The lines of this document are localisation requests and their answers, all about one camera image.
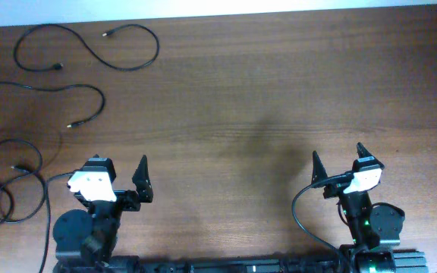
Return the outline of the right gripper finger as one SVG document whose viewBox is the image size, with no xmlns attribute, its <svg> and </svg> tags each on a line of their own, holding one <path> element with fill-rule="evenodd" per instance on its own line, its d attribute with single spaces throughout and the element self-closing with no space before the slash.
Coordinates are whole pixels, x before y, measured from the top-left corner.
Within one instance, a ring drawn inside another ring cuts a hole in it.
<svg viewBox="0 0 437 273">
<path fill-rule="evenodd" d="M 324 165 L 317 151 L 313 151 L 313 171 L 311 185 L 313 188 L 323 187 L 324 181 L 328 178 Z"/>
<path fill-rule="evenodd" d="M 370 158 L 373 156 L 362 143 L 357 143 L 356 148 L 359 158 Z"/>
</svg>

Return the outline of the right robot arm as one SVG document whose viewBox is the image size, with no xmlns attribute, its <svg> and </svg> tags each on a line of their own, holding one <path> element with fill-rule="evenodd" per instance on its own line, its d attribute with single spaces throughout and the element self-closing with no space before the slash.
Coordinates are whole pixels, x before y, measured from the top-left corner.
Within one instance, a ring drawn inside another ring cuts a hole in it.
<svg viewBox="0 0 437 273">
<path fill-rule="evenodd" d="M 357 144 L 357 154 L 349 171 L 330 176 L 314 151 L 311 186 L 323 189 L 325 199 L 338 200 L 339 214 L 353 241 L 337 249 L 345 271 L 394 272 L 391 250 L 400 244 L 405 212 L 371 201 L 369 191 L 380 185 L 385 166 L 362 143 Z"/>
</svg>

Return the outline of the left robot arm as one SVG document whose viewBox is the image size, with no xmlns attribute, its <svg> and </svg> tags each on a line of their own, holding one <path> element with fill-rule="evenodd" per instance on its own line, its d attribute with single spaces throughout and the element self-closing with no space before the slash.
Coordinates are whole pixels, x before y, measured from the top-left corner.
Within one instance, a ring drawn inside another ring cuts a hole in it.
<svg viewBox="0 0 437 273">
<path fill-rule="evenodd" d="M 124 212 L 138 212 L 151 203 L 153 190 L 148 158 L 143 155 L 131 182 L 133 190 L 115 190 L 117 177 L 110 158 L 94 155 L 68 180 L 68 188 L 85 209 L 65 212 L 56 221 L 55 272 L 142 272 L 137 256 L 114 257 Z"/>
</svg>

